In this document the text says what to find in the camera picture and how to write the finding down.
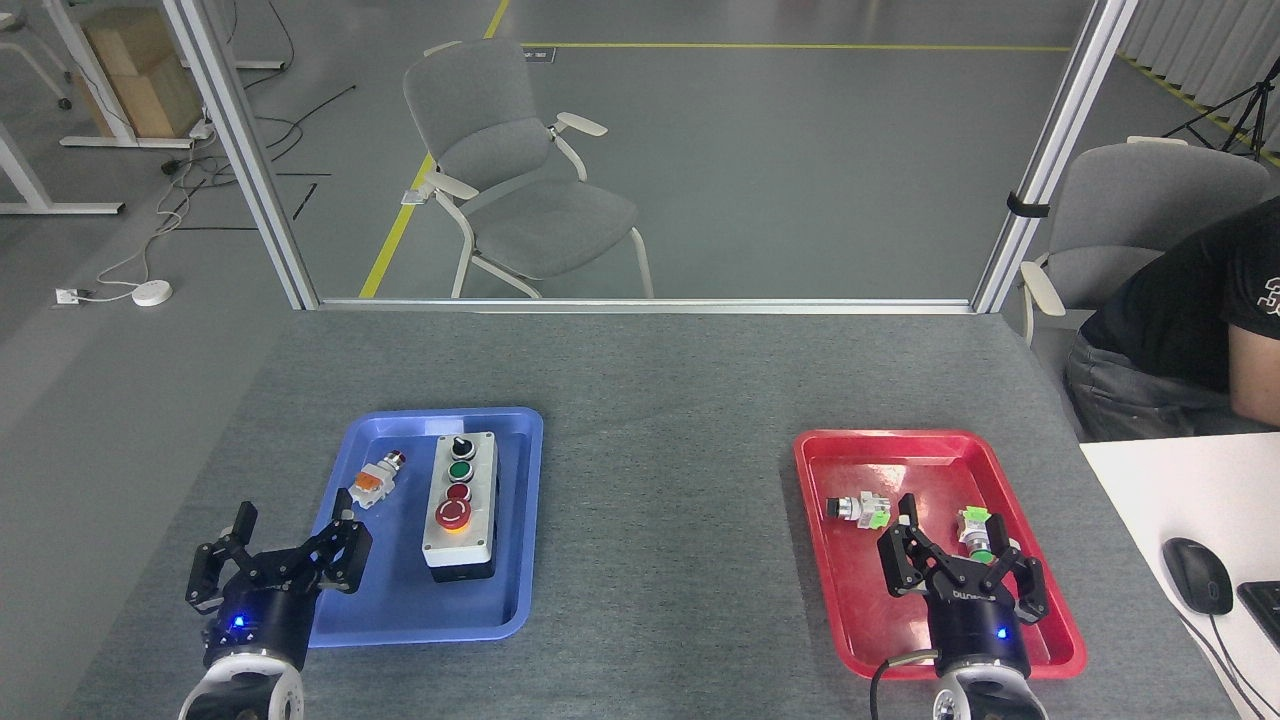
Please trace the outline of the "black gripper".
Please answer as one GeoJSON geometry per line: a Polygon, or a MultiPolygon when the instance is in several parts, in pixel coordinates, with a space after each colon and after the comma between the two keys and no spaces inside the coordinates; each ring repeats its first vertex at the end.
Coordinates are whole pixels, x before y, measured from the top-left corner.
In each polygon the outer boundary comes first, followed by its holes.
{"type": "Polygon", "coordinates": [[[329,521],[298,547],[262,553],[262,571],[252,578],[259,568],[247,544],[257,516],[252,502],[242,502],[229,529],[196,547],[186,601],[198,614],[221,605],[205,632],[204,665],[232,653],[266,653],[301,670],[319,593],[358,591],[372,536],[352,518],[329,521]],[[221,603],[219,582],[228,560],[241,571],[224,584],[221,603]]]}
{"type": "Polygon", "coordinates": [[[960,562],[956,583],[947,553],[919,524],[916,496],[905,493],[899,515],[877,541],[887,592],[893,597],[925,593],[931,647],[938,652],[937,673],[964,664],[998,664],[1019,673],[1030,671],[1020,624],[1037,624],[1048,614],[1042,562],[1010,541],[989,542],[987,566],[960,562]],[[1012,574],[1016,598],[1004,584],[1012,574]],[[986,591],[980,580],[986,577],[986,591]]]}

